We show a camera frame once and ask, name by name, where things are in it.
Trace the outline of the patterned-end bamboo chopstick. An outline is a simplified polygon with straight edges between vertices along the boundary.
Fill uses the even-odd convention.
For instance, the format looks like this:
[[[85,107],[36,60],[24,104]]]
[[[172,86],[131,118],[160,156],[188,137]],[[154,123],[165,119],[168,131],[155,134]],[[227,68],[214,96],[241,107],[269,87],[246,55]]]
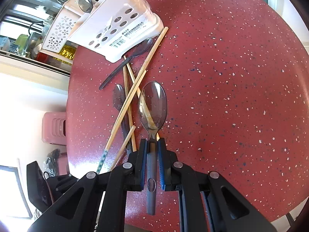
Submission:
[[[132,99],[133,99],[135,93],[137,92],[137,88],[141,84],[141,82],[143,80],[143,77],[145,76],[146,72],[147,71],[144,70],[143,72],[139,72],[138,73],[138,76],[137,76],[134,84],[132,85],[132,87],[131,87],[131,89],[130,89],[130,91],[128,93],[128,96],[126,97],[126,99],[124,101],[124,104],[123,104],[123,106],[122,106],[122,108],[120,110],[120,113],[119,113],[119,115],[118,115],[118,117],[117,117],[117,119],[116,119],[116,121],[114,123],[114,126],[112,128],[112,131],[110,133],[110,137],[109,137],[109,139],[107,141],[107,144],[105,146],[103,154],[102,154],[102,156],[100,158],[100,161],[99,161],[99,164],[98,164],[98,167],[97,167],[97,170],[96,170],[97,174],[99,174],[101,172],[101,169],[102,169],[103,164],[105,162],[105,159],[107,157],[108,151],[109,151],[109,149],[112,146],[112,143],[113,143],[113,140],[115,138],[115,135],[116,135],[116,133],[117,133],[117,131],[119,129],[119,126],[121,125],[121,122],[122,122],[122,120],[124,118],[124,115],[127,113],[128,106],[131,104]]]

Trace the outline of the long bamboo chopstick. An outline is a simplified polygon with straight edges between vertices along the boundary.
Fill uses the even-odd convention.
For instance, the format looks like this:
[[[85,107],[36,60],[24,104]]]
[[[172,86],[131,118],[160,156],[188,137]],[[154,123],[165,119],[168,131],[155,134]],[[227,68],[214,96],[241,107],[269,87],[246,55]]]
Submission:
[[[163,38],[165,37],[167,31],[169,30],[169,28],[166,26],[163,31],[161,32],[161,34],[159,35],[159,37],[157,38],[157,40],[155,41],[153,47],[150,50],[150,53],[147,55],[145,61],[143,62],[142,67],[140,68],[139,72],[143,72],[144,70],[147,69],[148,64],[150,63],[152,57],[154,56],[157,48],[159,47],[159,45],[161,44],[161,41],[163,40]]]

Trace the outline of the pink plastic utensil holder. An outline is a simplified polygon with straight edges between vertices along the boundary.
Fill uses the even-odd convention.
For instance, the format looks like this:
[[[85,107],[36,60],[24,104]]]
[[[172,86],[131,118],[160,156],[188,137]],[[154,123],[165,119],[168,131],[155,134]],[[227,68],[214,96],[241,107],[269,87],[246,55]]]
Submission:
[[[68,40],[115,63],[135,45],[161,34],[163,22],[146,0],[99,0]]]

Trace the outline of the short visible bamboo chopstick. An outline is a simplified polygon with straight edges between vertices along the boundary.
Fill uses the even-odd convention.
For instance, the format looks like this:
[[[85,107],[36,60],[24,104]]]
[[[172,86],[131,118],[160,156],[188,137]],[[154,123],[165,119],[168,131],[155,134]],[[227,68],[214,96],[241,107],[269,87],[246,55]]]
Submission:
[[[117,162],[119,161],[119,158],[122,156],[124,150],[126,149],[126,146],[127,146],[128,142],[130,141],[132,135],[134,134],[135,128],[136,128],[135,125],[133,125],[133,126],[130,128],[130,131],[128,132],[128,135],[126,136],[126,138],[125,138],[123,144],[121,145],[121,148],[119,149],[119,151],[118,151],[118,153],[117,153],[116,158],[115,158],[114,161],[113,161],[113,164],[112,164],[112,166],[111,166],[111,168],[110,168],[110,171],[112,171],[113,168],[115,168]]]

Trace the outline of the bamboo chopstick right vertical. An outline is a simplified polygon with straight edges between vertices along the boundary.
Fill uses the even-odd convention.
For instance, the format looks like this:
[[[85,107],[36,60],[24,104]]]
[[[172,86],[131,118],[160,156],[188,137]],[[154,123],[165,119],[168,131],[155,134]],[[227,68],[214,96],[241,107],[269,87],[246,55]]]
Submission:
[[[133,71],[132,71],[132,68],[131,68],[131,66],[130,66],[130,64],[128,63],[127,65],[127,69],[128,69],[128,72],[129,72],[129,75],[130,75],[130,78],[131,78],[131,81],[134,83],[135,82],[135,75],[134,75],[134,73],[133,73]],[[138,87],[138,89],[137,89],[137,96],[138,96],[138,98],[140,97],[140,94],[141,94],[141,90],[140,90],[140,88]]]

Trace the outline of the bamboo chopstick vertical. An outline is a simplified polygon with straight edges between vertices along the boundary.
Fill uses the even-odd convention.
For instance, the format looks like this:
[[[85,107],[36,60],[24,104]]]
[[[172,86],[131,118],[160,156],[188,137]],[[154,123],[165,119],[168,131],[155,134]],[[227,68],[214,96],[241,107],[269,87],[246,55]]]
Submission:
[[[130,66],[130,64],[128,63],[127,65],[127,69],[128,69],[128,72],[129,72],[129,75],[130,75],[130,78],[131,78],[131,81],[134,83],[135,82],[135,75],[134,75],[134,73],[133,73],[133,71],[132,71],[132,68],[131,68],[131,66]],[[141,94],[141,90],[140,90],[140,88],[138,87],[138,89],[137,89],[137,96],[138,96],[138,98],[140,97],[140,94]]]
[[[128,93],[130,91],[130,87],[129,87],[129,74],[128,74],[128,69],[127,69],[126,66],[123,67],[123,76],[124,76],[125,94],[126,94],[126,96],[128,96]],[[131,128],[131,127],[133,127],[131,105],[128,106],[127,114],[128,114],[129,127]],[[131,143],[132,143],[132,151],[133,152],[137,151],[135,133],[134,132],[132,133],[132,136],[131,136]]]

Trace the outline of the pink plastic stool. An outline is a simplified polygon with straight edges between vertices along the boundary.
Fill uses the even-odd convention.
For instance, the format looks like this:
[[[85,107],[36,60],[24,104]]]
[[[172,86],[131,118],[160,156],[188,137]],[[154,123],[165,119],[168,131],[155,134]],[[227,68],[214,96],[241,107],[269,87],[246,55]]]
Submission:
[[[46,112],[42,119],[42,141],[66,146],[66,112]]]

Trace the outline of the bamboo chopstick left vertical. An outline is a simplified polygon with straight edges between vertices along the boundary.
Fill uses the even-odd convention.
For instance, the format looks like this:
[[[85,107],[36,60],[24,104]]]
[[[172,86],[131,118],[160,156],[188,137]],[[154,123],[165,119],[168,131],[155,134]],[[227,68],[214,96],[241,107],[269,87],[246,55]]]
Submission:
[[[125,94],[126,94],[126,96],[128,96],[128,93],[130,91],[130,87],[129,87],[129,74],[128,74],[128,69],[127,69],[126,66],[123,67],[123,76],[124,76]],[[131,127],[133,127],[131,105],[128,106],[127,114],[128,114],[129,127],[131,128]],[[133,152],[137,151],[135,133],[134,132],[132,133],[132,136],[131,136],[131,143],[132,143],[132,151]]]

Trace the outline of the dark spoon near holder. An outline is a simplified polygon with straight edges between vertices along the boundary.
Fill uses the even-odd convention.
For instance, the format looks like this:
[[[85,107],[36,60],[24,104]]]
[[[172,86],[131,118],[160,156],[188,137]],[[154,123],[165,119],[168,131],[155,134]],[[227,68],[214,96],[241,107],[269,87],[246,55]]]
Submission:
[[[133,50],[132,54],[127,57],[99,86],[99,90],[102,90],[109,82],[113,79],[113,77],[124,67],[126,66],[132,59],[139,57],[144,54],[153,43],[152,38],[147,38],[141,43],[139,43]]]

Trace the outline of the beige perforated storage cart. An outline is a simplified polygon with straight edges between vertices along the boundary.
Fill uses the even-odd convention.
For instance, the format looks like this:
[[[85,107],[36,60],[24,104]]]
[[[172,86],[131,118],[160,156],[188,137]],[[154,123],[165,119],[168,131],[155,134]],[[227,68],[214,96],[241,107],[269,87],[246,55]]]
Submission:
[[[42,49],[59,53],[84,13],[79,7],[79,0],[66,1],[47,32]]]

